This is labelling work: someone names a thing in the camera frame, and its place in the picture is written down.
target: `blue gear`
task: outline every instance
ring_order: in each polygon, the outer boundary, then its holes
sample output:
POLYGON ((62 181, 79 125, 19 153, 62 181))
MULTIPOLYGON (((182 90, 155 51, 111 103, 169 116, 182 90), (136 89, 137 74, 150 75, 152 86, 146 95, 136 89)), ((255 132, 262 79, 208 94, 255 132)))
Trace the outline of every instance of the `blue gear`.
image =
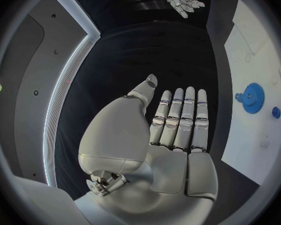
POLYGON ((242 96, 242 106, 249 114, 258 113, 265 102, 265 92, 258 83, 249 84, 242 96))

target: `blue plastic gear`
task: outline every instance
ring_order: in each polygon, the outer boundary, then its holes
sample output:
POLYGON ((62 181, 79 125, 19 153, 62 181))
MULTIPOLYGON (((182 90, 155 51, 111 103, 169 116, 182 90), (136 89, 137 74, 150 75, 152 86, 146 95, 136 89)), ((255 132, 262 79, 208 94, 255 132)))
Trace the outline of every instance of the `blue plastic gear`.
POLYGON ((265 92, 258 83, 249 84, 242 95, 242 106, 249 114, 258 113, 265 103, 265 92))

